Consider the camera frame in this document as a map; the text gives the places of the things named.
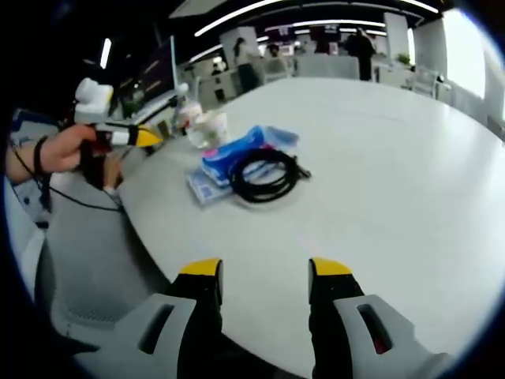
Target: desk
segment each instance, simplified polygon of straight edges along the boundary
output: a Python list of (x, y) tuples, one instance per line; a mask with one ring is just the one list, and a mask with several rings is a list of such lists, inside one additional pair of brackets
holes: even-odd
[(312, 172), (289, 196), (201, 209), (185, 183), (189, 142), (170, 141), (119, 188), (156, 264), (224, 261), (223, 331), (310, 377), (308, 259), (353, 269), (367, 294), (408, 317), (434, 352), (459, 354), (484, 327), (505, 280), (505, 149), (446, 104), (383, 85), (294, 78), (223, 108), (230, 131), (293, 130)]

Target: round table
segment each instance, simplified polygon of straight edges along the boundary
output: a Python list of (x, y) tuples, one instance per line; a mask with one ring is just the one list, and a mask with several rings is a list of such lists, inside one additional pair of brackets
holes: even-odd
[(434, 99), (338, 79), (277, 81), (227, 104), (230, 131), (300, 135), (312, 179), (289, 196), (201, 208), (185, 182), (199, 156), (170, 141), (119, 189), (162, 272), (224, 262), (223, 332), (265, 361), (310, 377), (308, 261), (348, 265), (434, 352), (459, 355), (493, 315), (505, 283), (505, 149)]

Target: black bracelet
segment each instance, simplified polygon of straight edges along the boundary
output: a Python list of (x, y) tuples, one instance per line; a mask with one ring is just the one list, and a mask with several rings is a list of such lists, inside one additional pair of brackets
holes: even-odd
[(40, 150), (42, 148), (43, 143), (46, 141), (47, 136), (42, 137), (37, 144), (35, 145), (35, 149), (33, 150), (33, 171), (34, 171), (34, 179), (40, 180), (42, 183), (41, 194), (40, 194), (40, 204), (47, 210), (51, 211), (51, 192), (50, 192), (50, 182), (51, 182), (51, 173), (44, 172), (42, 168), (42, 162), (40, 159)]

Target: wire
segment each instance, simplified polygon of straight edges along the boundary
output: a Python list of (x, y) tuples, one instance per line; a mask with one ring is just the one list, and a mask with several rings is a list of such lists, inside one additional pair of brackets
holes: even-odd
[[(19, 153), (17, 152), (17, 149), (14, 147), (13, 145), (13, 142), (12, 140), (10, 141), (10, 146), (14, 152), (14, 154), (16, 155), (17, 159), (20, 161), (20, 163), (23, 165), (24, 169), (32, 176), (32, 178), (35, 180), (35, 183), (37, 185), (37, 187), (39, 188), (39, 190), (42, 192), (42, 187), (39, 183), (39, 181), (37, 180), (37, 178), (35, 177), (35, 174), (32, 172), (32, 170), (30, 170), (30, 168), (28, 168), (27, 164), (23, 161), (23, 159), (20, 157)], [(65, 193), (63, 193), (62, 191), (59, 191), (58, 189), (55, 189), (51, 186), (49, 186), (49, 189), (55, 193), (57, 193), (58, 195), (60, 196), (63, 196), (65, 199), (67, 200), (70, 200), (72, 201), (73, 203), (76, 203), (76, 204), (79, 204), (79, 205), (82, 205), (83, 207), (85, 208), (91, 208), (91, 209), (99, 209), (99, 210), (102, 210), (102, 211), (109, 211), (109, 212), (120, 212), (120, 213), (123, 213), (123, 209), (122, 208), (108, 208), (108, 207), (102, 207), (100, 205), (91, 205), (91, 204), (87, 204), (87, 203), (84, 203), (83, 201), (79, 201)]]
[[(274, 163), (282, 165), (285, 174), (276, 180), (264, 184), (247, 182), (244, 170), (255, 162)], [(267, 203), (286, 196), (296, 186), (301, 178), (311, 178), (309, 171), (304, 170), (297, 163), (297, 157), (291, 157), (279, 150), (257, 148), (250, 150), (247, 155), (232, 166), (229, 173), (232, 190), (249, 203)]]

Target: blue package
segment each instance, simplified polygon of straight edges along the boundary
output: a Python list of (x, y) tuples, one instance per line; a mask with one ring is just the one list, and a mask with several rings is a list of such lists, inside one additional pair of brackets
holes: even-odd
[[(228, 172), (239, 159), (247, 154), (247, 151), (253, 148), (290, 148), (296, 146), (298, 140), (299, 136), (296, 133), (273, 126), (254, 126), (243, 138), (206, 152), (200, 168), (217, 186), (228, 187), (230, 185)], [(249, 165), (244, 172), (244, 177), (250, 179), (257, 173), (264, 174), (268, 169), (265, 166), (270, 165), (265, 162)]]

